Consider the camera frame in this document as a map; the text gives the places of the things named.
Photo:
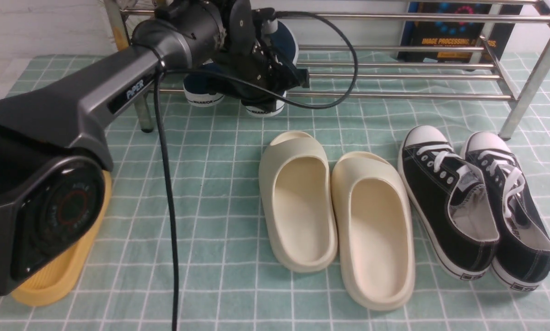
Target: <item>metal bar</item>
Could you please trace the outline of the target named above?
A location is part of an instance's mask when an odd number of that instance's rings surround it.
[[[115,1],[104,0],[103,3],[107,17],[109,18],[111,31],[114,34],[115,46],[118,48],[118,51],[121,51],[130,45],[124,24],[124,16],[121,14],[120,7]],[[134,109],[136,109],[136,116],[138,117],[138,122],[140,122],[140,129],[144,132],[152,132],[154,126],[144,97],[137,97],[134,100]]]
[[[151,9],[123,9],[124,15],[153,16]],[[489,14],[454,14],[454,13],[345,13],[319,12],[325,19],[401,19],[403,21],[426,22],[474,22],[474,23],[550,23],[550,15],[489,15]],[[286,17],[285,19],[306,19],[305,17]]]
[[[182,89],[161,88],[161,93],[181,94]],[[287,93],[290,97],[299,98],[339,98],[344,95],[343,92],[298,92],[292,90]],[[501,94],[442,94],[442,93],[409,93],[409,92],[353,92],[350,98],[363,99],[434,99],[434,100],[480,100],[480,101],[509,101],[511,96],[503,96]]]
[[[126,8],[122,9],[121,12],[124,15],[155,16],[155,11],[152,9]]]
[[[539,0],[534,4],[534,8],[539,15],[550,15],[550,2],[549,0]]]
[[[517,100],[518,93],[514,88],[514,85],[512,84],[512,79],[510,79],[510,76],[508,76],[508,73],[500,64],[500,61],[498,60],[498,57],[496,56],[493,48],[487,44],[487,38],[483,35],[480,35],[479,41],[486,47],[487,54],[490,56],[490,58],[492,58],[492,61],[494,63],[494,69],[492,69],[492,73],[502,77],[501,80],[498,80],[498,86],[500,86],[500,90],[502,90],[503,94],[508,94],[509,96],[512,96],[514,98],[512,102],[515,102]]]
[[[498,15],[500,13],[500,9],[502,9],[502,5],[500,4],[492,5],[492,7],[490,8],[489,14]],[[490,36],[492,35],[493,28],[494,28],[494,23],[492,22],[484,23],[483,28],[481,28],[480,34],[485,36],[487,40],[490,40]],[[477,42],[475,46],[481,46],[481,45],[482,45],[482,41],[479,38],[477,38]],[[471,55],[471,58],[469,59],[469,63],[479,63],[479,61],[481,60],[481,55],[482,55],[481,53],[473,53]]]
[[[534,5],[534,8],[539,15],[550,15],[550,2],[549,0],[540,0]]]
[[[549,73],[549,70],[550,38],[543,52],[540,54],[538,61],[534,65],[534,69],[527,79],[527,83],[523,87],[521,94],[518,96],[516,104],[512,107],[512,111],[510,111],[508,118],[504,122],[504,126],[502,126],[500,130],[500,138],[507,140],[512,137],[514,130],[518,126],[529,105],[531,105],[534,96],[543,83],[545,76]]]
[[[330,61],[298,61],[298,67],[308,68],[352,68],[352,62]],[[405,63],[405,62],[359,62],[360,68],[411,68],[411,69],[460,69],[460,70],[491,70],[491,63]]]
[[[310,78],[350,79],[353,74],[317,74],[310,73]],[[467,74],[359,74],[365,80],[441,80],[441,81],[497,81],[499,75],[467,75]]]
[[[301,51],[348,51],[347,46],[300,45]],[[483,52],[483,47],[477,46],[355,46],[357,51],[367,52]]]

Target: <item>black canvas sneaker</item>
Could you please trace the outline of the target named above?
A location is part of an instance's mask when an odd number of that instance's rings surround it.
[[[482,277],[500,236],[481,170],[455,154],[438,129],[417,126],[402,143],[398,171],[446,272]]]
[[[550,239],[534,206],[516,156],[500,137],[477,132],[461,156],[481,168],[501,240],[492,262],[499,280],[517,291],[533,291],[550,271]]]

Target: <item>slide sandal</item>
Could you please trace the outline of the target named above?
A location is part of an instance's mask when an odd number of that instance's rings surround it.
[[[337,238],[322,145],[305,132],[280,134],[261,158],[258,183],[277,260],[294,272],[326,268]]]
[[[103,207],[92,228],[75,245],[11,292],[11,296],[16,301],[33,307],[46,306],[62,299],[75,287],[111,198],[111,175],[107,171],[103,174],[105,178]]]
[[[372,310],[403,306],[414,290],[414,241],[400,175],[367,152],[343,155],[332,170],[344,285]]]

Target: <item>yellow slide sandal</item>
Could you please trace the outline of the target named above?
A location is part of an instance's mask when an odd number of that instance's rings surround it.
[[[18,302],[28,306],[47,306],[65,297],[75,287],[111,198],[111,175],[107,171],[103,174],[105,196],[93,227],[75,245],[15,289],[11,296]]]

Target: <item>white rubber toe cap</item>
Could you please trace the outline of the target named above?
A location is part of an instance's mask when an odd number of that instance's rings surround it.
[[[479,151],[482,149],[500,149],[510,153],[510,148],[498,135],[491,132],[477,132],[469,138],[467,152]]]
[[[417,126],[410,130],[404,147],[423,144],[429,141],[448,142],[447,138],[434,126]]]

